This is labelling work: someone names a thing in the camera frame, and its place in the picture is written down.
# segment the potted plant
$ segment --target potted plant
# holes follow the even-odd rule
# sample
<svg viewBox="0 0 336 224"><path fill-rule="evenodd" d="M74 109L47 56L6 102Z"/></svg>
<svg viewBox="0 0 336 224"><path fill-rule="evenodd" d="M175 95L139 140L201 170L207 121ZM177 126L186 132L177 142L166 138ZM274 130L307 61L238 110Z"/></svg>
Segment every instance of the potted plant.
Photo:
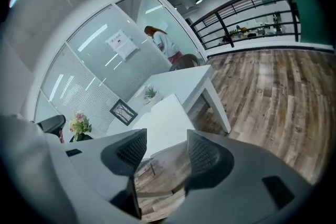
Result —
<svg viewBox="0 0 336 224"><path fill-rule="evenodd" d="M70 131L75 133L70 142L92 139L87 134L92 130L91 124L89 124L89 119L83 113L76 112L73 119L69 122L69 127Z"/></svg>
<svg viewBox="0 0 336 224"><path fill-rule="evenodd" d="M159 103L162 100L162 95L153 87L148 87L148 90L145 93L145 97L151 104Z"/></svg>

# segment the frosted glass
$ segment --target frosted glass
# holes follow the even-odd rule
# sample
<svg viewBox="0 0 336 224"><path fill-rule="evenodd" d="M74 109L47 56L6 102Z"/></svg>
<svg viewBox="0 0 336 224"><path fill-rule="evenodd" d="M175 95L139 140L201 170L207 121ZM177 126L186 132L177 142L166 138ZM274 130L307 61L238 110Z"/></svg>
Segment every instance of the frosted glass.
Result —
<svg viewBox="0 0 336 224"><path fill-rule="evenodd" d="M46 99L43 94L39 93L34 121L35 122L44 121L56 115L59 114L54 109L54 107L48 102L48 99Z"/></svg>
<svg viewBox="0 0 336 224"><path fill-rule="evenodd" d="M68 47L56 57L41 90L67 121L81 111L92 126L106 132L114 119L109 110L119 97L102 85Z"/></svg>
<svg viewBox="0 0 336 224"><path fill-rule="evenodd" d="M126 61L106 43L119 30L138 47ZM114 7L90 19L68 44L90 71L124 101L128 101L151 75L167 72L170 68L146 35Z"/></svg>

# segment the teal wall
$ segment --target teal wall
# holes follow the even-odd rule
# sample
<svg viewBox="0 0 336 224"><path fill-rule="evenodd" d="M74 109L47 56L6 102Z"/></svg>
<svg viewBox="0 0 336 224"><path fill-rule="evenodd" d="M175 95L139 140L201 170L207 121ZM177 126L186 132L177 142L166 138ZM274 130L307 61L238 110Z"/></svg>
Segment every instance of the teal wall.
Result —
<svg viewBox="0 0 336 224"><path fill-rule="evenodd" d="M331 45L330 30L319 1L296 0L296 2L301 22L301 42Z"/></svg>

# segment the white table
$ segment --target white table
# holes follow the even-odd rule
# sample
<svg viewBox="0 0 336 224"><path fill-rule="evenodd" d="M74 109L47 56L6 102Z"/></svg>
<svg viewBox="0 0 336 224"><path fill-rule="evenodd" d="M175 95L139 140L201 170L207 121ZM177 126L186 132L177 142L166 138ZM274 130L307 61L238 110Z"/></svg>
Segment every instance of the white table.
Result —
<svg viewBox="0 0 336 224"><path fill-rule="evenodd" d="M147 151L144 158L152 158L172 146L187 140L187 130L194 125L185 113L176 95L157 103L133 125L133 129L147 129Z"/></svg>
<svg viewBox="0 0 336 224"><path fill-rule="evenodd" d="M231 131L230 123L227 119L222 102L210 81L210 77L213 73L214 71L210 65L176 70L153 75L147 79L143 86L151 84L159 90L163 95L163 98L174 93L186 113L202 95L213 109L224 131L229 133ZM131 130L137 120L143 114L150 112L153 107L150 103L144 105L141 100L135 96L133 96L127 104L138 114L138 116L129 126L124 125L118 119L114 119L107 130L107 135L114 135Z"/></svg>

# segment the paper sign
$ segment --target paper sign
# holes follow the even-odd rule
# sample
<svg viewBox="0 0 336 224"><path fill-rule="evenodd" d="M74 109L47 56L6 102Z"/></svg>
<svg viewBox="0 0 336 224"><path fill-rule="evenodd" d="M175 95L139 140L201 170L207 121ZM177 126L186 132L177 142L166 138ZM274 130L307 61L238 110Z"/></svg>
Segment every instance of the paper sign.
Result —
<svg viewBox="0 0 336 224"><path fill-rule="evenodd" d="M106 40L106 42L124 60L138 48L122 30L119 30L116 34Z"/></svg>
<svg viewBox="0 0 336 224"><path fill-rule="evenodd" d="M115 50L120 45L125 43L128 40L127 36L124 34L122 30L119 30L116 34L110 37L107 40L107 43Z"/></svg>

